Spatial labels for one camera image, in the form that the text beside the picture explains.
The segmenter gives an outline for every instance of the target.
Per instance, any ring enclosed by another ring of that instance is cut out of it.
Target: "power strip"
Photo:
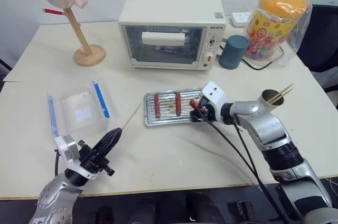
[[[250,15],[250,12],[231,13],[231,23],[234,27],[245,27],[249,21]]]

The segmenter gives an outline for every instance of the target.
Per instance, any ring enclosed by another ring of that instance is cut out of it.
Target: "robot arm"
[[[83,141],[78,150],[75,140],[70,136],[54,139],[67,169],[58,174],[41,191],[37,200],[36,212],[30,224],[71,224],[75,201],[83,191],[83,186],[97,178],[105,170],[109,176],[114,174],[106,155],[116,145],[122,129],[108,132],[93,149]]]
[[[280,183],[278,194],[291,218],[304,220],[315,209],[332,207],[328,192],[300,155],[281,121],[266,111],[262,103],[231,103],[213,82],[203,88],[200,97],[199,107],[207,108],[209,120],[225,124],[235,122],[249,132],[273,177]]]

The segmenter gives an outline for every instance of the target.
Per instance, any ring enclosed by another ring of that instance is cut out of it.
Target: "clear plastic box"
[[[108,128],[110,114],[95,81],[67,83],[49,92],[48,105],[53,137],[81,139]]]

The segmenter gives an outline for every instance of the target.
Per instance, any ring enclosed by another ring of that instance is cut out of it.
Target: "oven window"
[[[124,26],[132,58],[191,64],[198,60],[202,27]]]

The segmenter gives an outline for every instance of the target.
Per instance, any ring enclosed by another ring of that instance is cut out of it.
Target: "plastic bag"
[[[307,30],[312,12],[311,0],[249,1],[252,14],[246,27],[250,41],[246,59],[260,66],[269,62],[282,67],[289,65]],[[284,41],[294,53],[278,49]]]

